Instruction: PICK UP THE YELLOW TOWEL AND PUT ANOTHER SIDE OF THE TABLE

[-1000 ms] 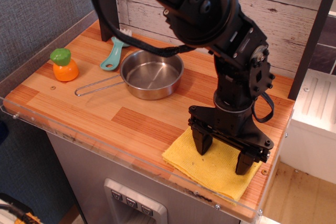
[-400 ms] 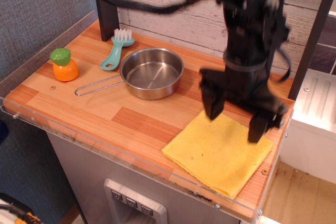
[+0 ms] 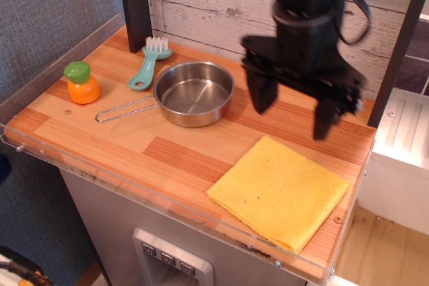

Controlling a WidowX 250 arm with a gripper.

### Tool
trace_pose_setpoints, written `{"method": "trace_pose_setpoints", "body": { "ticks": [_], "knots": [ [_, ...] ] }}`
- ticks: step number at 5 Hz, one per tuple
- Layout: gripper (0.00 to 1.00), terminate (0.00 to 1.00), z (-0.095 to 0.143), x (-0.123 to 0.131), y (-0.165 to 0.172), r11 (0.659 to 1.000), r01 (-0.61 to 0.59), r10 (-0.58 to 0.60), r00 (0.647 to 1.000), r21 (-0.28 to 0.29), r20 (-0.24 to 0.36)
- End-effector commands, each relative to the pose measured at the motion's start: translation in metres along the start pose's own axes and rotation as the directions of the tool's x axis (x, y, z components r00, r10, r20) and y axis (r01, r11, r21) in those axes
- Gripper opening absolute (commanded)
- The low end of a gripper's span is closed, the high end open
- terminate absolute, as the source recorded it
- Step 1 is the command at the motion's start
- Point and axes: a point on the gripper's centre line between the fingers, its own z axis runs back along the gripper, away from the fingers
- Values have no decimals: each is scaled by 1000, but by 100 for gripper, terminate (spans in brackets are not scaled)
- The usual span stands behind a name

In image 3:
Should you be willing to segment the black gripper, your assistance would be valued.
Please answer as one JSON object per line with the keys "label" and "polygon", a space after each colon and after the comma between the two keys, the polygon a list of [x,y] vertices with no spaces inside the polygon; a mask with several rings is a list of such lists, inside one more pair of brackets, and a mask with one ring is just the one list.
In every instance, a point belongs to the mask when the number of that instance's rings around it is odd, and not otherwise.
{"label": "black gripper", "polygon": [[292,28],[278,25],[277,35],[247,35],[241,43],[253,108],[264,113],[283,84],[316,98],[314,140],[325,140],[330,128],[346,113],[357,113],[363,103],[366,78],[351,66],[337,48],[332,26]]}

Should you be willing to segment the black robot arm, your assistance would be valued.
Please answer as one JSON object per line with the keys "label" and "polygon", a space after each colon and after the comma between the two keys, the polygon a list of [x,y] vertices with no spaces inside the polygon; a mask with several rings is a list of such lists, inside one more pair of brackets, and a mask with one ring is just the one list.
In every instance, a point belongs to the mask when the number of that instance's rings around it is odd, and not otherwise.
{"label": "black robot arm", "polygon": [[[371,17],[365,0],[351,1],[367,19]],[[341,32],[344,8],[345,0],[275,0],[276,35],[242,39],[247,85],[259,114],[276,100],[279,84],[318,101],[315,140],[325,139],[342,115],[360,110],[367,79],[340,55],[338,42],[354,45],[369,30],[347,40]]]}

